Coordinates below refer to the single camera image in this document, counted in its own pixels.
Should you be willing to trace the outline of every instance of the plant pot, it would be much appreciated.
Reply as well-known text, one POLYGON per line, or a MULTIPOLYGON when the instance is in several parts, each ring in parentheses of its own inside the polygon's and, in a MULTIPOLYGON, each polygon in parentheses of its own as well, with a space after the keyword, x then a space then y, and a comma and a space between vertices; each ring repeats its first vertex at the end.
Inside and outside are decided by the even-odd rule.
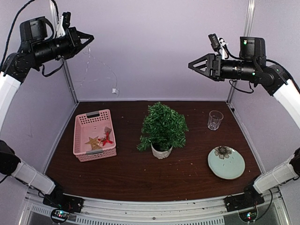
POLYGON ((152 153, 156 158, 163 159, 163 158, 167 158, 170 155, 173 146, 168 151, 156 151, 155 148, 152 146, 152 144, 151 144, 151 148, 152 148, 152 153))

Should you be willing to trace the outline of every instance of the wooden table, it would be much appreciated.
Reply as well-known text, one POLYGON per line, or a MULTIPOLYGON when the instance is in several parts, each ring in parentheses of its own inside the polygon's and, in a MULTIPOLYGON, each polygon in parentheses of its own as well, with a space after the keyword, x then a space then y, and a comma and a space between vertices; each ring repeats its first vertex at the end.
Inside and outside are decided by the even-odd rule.
POLYGON ((157 159, 149 149, 136 146, 148 105, 154 102, 82 102, 69 122, 51 160, 47 175, 59 182, 65 193, 120 201, 193 200, 240 193, 260 174, 255 158, 239 125, 225 102, 163 102, 184 114, 189 132, 183 149, 174 149, 166 159, 157 159), (117 156, 80 163, 73 155, 75 116, 110 109, 116 136, 117 156), (211 110, 221 111, 217 131, 207 128, 211 110), (246 169, 236 180, 214 175, 207 163, 209 152, 220 145, 236 149, 246 169))

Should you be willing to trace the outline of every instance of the white wall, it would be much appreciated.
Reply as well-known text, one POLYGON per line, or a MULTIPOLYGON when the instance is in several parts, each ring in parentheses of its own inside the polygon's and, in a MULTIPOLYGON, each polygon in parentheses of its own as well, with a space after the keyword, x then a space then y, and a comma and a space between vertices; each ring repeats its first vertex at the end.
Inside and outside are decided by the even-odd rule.
MULTIPOLYGON (((300 2, 255 1, 255 19, 251 36, 266 41, 267 58, 282 64, 300 84, 298 37, 300 36, 300 2)), ((239 88, 248 83, 239 82, 239 88)), ((233 99, 261 157, 266 170, 285 161, 300 147, 300 131, 285 109, 262 88, 254 94, 236 93, 233 99)), ((294 225, 299 224, 299 181, 282 186, 282 195, 294 225)))
POLYGON ((71 26, 93 34, 92 57, 70 60, 80 100, 225 100, 228 82, 216 83, 188 69, 212 53, 208 35, 217 33, 239 50, 248 1, 244 0, 63 0, 71 26), (112 94, 118 78, 120 95, 112 94))
MULTIPOLYGON (((0 1, 1 57, 13 18, 26 2, 27 0, 0 1)), ((44 15, 51 20, 47 0, 31 3, 20 14, 8 53, 16 52, 19 48, 19 24, 44 15)), ((47 63, 46 71, 51 71, 58 65, 58 62, 47 63)), ((62 71, 52 77, 44 78, 40 72, 31 70, 12 102, 0 138, 6 141, 19 157, 42 171, 53 143, 73 107, 73 100, 62 71)), ((12 178, 7 178, 0 185, 0 224, 17 223, 26 190, 24 185, 12 178)))

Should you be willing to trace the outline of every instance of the potted plant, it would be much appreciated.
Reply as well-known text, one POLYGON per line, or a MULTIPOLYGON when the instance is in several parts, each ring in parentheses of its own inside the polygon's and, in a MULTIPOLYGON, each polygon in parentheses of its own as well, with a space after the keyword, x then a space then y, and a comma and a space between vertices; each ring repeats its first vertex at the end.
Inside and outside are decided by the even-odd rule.
POLYGON ((170 107, 155 103, 148 108, 142 127, 139 151, 151 146, 153 155, 159 159, 169 156, 173 148, 182 148, 186 143, 188 127, 184 115, 170 107))

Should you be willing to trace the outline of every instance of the pink basket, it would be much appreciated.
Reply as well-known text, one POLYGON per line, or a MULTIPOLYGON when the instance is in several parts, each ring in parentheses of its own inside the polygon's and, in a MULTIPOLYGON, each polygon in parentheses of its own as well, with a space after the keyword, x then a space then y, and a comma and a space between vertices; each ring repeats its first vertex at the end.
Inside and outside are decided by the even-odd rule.
POLYGON ((108 109, 76 116, 73 153, 80 162, 117 155, 111 112, 108 109), (91 150, 91 146, 85 143, 89 141, 89 137, 104 137, 105 127, 112 130, 109 135, 112 143, 107 142, 101 149, 91 150))

